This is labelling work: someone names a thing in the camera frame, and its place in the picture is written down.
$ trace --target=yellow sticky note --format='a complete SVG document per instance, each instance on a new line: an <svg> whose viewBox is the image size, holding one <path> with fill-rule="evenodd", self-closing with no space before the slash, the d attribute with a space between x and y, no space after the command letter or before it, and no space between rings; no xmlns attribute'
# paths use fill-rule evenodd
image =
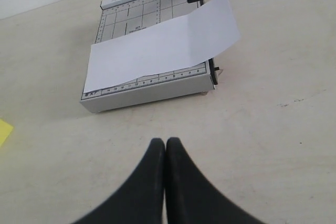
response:
<svg viewBox="0 0 336 224"><path fill-rule="evenodd" d="M0 147L13 130L13 126L0 119Z"/></svg>

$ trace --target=white paper sheet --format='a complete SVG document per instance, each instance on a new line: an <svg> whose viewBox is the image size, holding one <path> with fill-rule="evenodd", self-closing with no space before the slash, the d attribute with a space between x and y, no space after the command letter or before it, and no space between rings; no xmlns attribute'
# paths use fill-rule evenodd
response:
<svg viewBox="0 0 336 224"><path fill-rule="evenodd" d="M92 45L84 92L193 67L239 39L229 1L211 0L188 15Z"/></svg>

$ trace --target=yellow paper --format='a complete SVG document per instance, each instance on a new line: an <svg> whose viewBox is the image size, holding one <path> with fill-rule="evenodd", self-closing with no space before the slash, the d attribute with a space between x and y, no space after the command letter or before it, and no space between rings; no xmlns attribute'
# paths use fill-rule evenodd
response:
<svg viewBox="0 0 336 224"><path fill-rule="evenodd" d="M13 126L0 119L0 147L12 132Z"/></svg>

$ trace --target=beige table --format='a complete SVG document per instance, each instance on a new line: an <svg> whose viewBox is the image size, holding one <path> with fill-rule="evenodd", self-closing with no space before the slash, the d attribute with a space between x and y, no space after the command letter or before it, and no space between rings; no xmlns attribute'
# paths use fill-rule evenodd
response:
<svg viewBox="0 0 336 224"><path fill-rule="evenodd" d="M335 223L336 0L230 0L242 39L217 90L91 114L80 104L101 0L0 21L0 223L70 223L116 190L152 137L179 136L268 223Z"/></svg>

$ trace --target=paper cutter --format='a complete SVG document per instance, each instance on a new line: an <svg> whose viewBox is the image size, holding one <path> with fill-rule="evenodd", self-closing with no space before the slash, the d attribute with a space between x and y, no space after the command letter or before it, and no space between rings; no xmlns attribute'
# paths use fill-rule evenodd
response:
<svg viewBox="0 0 336 224"><path fill-rule="evenodd" d="M95 43L186 15L202 4L202 1L188 3L187 0L102 1L102 15ZM145 76L115 87L83 93L80 103L90 112L101 112L208 92L217 85L216 70L214 60L211 59L192 68Z"/></svg>

